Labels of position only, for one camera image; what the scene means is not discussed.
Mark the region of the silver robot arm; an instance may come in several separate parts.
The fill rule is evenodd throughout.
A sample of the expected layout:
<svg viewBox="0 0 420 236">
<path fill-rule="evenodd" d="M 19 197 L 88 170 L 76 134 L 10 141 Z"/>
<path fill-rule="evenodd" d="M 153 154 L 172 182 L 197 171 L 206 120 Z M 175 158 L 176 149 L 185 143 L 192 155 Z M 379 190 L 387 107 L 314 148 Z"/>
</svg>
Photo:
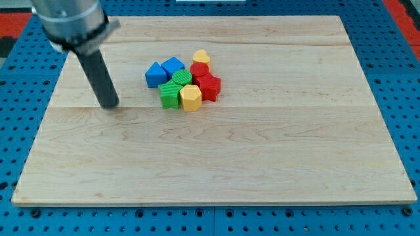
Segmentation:
<svg viewBox="0 0 420 236">
<path fill-rule="evenodd" d="M 119 20 L 110 20 L 99 0 L 31 0 L 31 3 L 53 49 L 72 51 L 100 106 L 116 107 L 119 98 L 100 45 L 120 27 Z"/>
</svg>

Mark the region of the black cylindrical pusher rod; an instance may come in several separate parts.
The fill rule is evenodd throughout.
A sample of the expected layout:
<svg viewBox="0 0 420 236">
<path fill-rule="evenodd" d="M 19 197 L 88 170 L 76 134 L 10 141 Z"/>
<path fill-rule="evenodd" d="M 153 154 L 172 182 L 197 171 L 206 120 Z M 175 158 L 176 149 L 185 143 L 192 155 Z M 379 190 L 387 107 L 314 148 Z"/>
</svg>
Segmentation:
<svg viewBox="0 0 420 236">
<path fill-rule="evenodd" d="M 102 57 L 97 50 L 89 55 L 76 54 L 100 107 L 112 109 L 119 104 L 119 97 Z"/>
</svg>

